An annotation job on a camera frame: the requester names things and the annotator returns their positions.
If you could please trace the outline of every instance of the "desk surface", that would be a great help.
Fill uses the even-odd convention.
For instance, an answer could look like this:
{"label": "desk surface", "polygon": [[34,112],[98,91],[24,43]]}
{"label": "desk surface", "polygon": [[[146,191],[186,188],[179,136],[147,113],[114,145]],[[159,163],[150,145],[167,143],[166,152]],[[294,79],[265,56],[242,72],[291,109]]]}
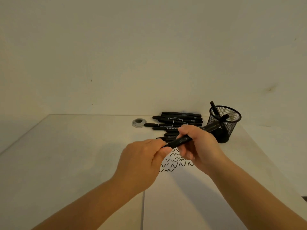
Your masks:
{"label": "desk surface", "polygon": [[[163,136],[133,127],[137,117],[154,122],[150,116],[49,115],[24,135],[0,156],[0,228],[34,227],[109,179],[128,143]],[[307,220],[307,204],[240,125],[232,138],[242,150],[224,144],[227,155]],[[99,229],[140,229],[141,221],[139,194]]]}

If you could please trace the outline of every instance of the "pen holder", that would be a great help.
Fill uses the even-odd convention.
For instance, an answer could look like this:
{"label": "pen holder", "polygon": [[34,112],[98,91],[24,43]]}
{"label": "pen holder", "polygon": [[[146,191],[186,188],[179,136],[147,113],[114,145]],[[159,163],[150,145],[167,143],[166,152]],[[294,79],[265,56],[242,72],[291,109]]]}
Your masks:
{"label": "pen holder", "polygon": [[[242,118],[241,114],[236,111],[233,108],[227,107],[227,106],[216,106],[217,110],[219,111],[220,116],[223,116],[225,114],[229,115],[229,118],[224,121],[225,127],[227,131],[222,129],[221,127],[212,131],[211,134],[214,135],[217,142],[219,143],[226,143],[235,128],[237,122],[239,122]],[[213,123],[217,121],[217,118],[212,110],[212,107],[209,110],[210,116],[207,124]]]}

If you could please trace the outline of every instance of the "person's left arm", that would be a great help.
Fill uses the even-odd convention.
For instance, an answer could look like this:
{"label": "person's left arm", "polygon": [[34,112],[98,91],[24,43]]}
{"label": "person's left arm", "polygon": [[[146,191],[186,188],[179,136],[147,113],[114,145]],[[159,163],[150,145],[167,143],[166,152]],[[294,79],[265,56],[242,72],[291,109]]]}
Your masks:
{"label": "person's left arm", "polygon": [[67,205],[33,230],[96,230],[115,211],[149,188],[171,152],[161,139],[134,142],[123,150],[113,177]]}

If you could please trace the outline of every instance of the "sheet of paper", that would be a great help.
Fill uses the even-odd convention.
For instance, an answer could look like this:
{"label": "sheet of paper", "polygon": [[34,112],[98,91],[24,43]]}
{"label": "sheet of paper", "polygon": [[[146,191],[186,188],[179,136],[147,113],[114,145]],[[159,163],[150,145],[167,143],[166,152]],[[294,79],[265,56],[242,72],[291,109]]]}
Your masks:
{"label": "sheet of paper", "polygon": [[143,230],[246,230],[212,180],[174,149],[145,191]]}

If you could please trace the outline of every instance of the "person's right arm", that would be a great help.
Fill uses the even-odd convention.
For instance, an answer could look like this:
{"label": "person's right arm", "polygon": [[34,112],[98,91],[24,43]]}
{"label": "person's right arm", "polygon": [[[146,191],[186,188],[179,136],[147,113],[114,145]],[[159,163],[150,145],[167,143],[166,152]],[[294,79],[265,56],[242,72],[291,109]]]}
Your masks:
{"label": "person's right arm", "polygon": [[228,204],[249,230],[307,229],[294,213],[221,150],[214,136],[199,127],[183,125],[181,137],[193,141],[179,146],[180,155],[210,176]]}

